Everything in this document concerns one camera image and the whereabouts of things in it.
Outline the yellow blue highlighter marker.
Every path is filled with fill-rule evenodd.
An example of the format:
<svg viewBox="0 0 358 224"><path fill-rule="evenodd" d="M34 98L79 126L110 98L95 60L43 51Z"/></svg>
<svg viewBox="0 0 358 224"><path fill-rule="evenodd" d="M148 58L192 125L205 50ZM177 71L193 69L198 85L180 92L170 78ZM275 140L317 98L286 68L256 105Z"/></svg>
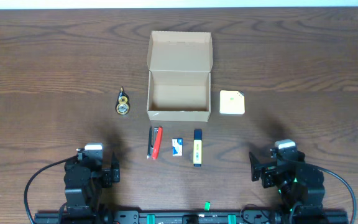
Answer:
<svg viewBox="0 0 358 224"><path fill-rule="evenodd" d="M194 130L193 140L193 165L201 167L202 165L202 130Z"/></svg>

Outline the red black stapler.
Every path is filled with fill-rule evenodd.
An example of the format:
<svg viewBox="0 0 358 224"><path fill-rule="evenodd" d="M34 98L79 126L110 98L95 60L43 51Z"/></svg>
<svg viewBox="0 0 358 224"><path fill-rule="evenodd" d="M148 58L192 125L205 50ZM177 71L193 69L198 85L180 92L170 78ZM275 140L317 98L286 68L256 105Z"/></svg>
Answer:
<svg viewBox="0 0 358 224"><path fill-rule="evenodd" d="M163 129L159 127L150 127L149 140L147 148L147 159L156 160L158 158L161 142L162 142Z"/></svg>

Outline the open brown cardboard box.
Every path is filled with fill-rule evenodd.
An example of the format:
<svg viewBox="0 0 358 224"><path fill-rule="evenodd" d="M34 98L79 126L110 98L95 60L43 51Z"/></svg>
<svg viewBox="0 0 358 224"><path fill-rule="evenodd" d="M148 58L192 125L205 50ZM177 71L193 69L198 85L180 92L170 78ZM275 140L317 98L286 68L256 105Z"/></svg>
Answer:
<svg viewBox="0 0 358 224"><path fill-rule="evenodd" d="M147 66L149 120L209 120L213 67L211 33L153 30Z"/></svg>

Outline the small green clip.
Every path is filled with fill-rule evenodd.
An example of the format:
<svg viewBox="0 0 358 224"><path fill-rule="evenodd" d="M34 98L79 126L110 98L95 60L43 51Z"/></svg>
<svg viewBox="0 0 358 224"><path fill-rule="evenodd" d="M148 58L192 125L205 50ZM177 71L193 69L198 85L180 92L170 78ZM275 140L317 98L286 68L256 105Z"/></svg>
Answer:
<svg viewBox="0 0 358 224"><path fill-rule="evenodd" d="M205 211L209 211L210 205L211 205L210 202L205 202L204 210L205 210Z"/></svg>

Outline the yellow sticky note pad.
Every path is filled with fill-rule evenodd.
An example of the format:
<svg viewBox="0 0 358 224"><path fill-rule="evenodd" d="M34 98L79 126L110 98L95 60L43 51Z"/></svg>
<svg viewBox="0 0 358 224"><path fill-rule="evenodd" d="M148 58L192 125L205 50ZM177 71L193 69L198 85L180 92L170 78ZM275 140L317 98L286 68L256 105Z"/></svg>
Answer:
<svg viewBox="0 0 358 224"><path fill-rule="evenodd" d="M245 96L238 90L221 90L219 93L219 112L221 114L244 114Z"/></svg>

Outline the black yellow correction tape dispenser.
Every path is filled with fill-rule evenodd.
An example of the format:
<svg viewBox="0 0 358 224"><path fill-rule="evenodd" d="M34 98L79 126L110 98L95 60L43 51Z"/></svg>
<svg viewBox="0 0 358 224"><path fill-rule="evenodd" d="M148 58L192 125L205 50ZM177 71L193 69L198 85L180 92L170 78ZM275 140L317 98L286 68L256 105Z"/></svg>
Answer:
<svg viewBox="0 0 358 224"><path fill-rule="evenodd" d="M129 110L129 96L125 93L124 88L121 87L116 101L116 112L119 115L125 115L128 114Z"/></svg>

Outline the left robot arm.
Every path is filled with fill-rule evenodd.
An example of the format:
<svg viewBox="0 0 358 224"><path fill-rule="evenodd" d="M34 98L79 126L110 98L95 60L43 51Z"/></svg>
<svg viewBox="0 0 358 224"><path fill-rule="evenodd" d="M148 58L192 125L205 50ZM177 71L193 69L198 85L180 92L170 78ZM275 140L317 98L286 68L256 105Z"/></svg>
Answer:
<svg viewBox="0 0 358 224"><path fill-rule="evenodd" d="M119 181L120 165L115 156L111 156L110 168L104 168L102 150L80 149L76 159L65 163L65 197L69 216L97 217L102 189Z"/></svg>

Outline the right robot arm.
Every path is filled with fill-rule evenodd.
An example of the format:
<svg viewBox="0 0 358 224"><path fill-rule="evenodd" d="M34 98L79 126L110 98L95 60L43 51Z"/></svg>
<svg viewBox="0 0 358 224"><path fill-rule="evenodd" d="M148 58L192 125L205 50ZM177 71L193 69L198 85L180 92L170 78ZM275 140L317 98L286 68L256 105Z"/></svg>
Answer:
<svg viewBox="0 0 358 224"><path fill-rule="evenodd" d="M305 154L294 149L271 149L274 161L261 163L249 153L252 181L262 187L276 187L285 210L299 216L318 216L323 209L324 175L305 163Z"/></svg>

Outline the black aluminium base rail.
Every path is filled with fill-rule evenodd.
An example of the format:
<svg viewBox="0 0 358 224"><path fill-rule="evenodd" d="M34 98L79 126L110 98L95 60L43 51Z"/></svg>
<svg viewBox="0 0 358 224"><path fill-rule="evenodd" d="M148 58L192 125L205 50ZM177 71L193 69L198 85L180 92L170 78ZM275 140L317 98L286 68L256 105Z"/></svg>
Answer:
<svg viewBox="0 0 358 224"><path fill-rule="evenodd" d="M37 213L35 223L113 223L113 224L246 224L288 223L288 215L276 211L244 210L243 212L138 212L117 211L95 218L70 217L67 213Z"/></svg>

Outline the blue white staples box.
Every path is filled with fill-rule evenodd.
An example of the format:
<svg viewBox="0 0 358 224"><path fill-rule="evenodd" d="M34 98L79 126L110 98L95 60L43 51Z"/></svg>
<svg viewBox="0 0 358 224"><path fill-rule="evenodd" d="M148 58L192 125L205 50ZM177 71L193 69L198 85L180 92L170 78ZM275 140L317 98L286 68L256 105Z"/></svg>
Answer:
<svg viewBox="0 0 358 224"><path fill-rule="evenodd" d="M183 139L173 138L172 139L172 156L182 156L183 154Z"/></svg>

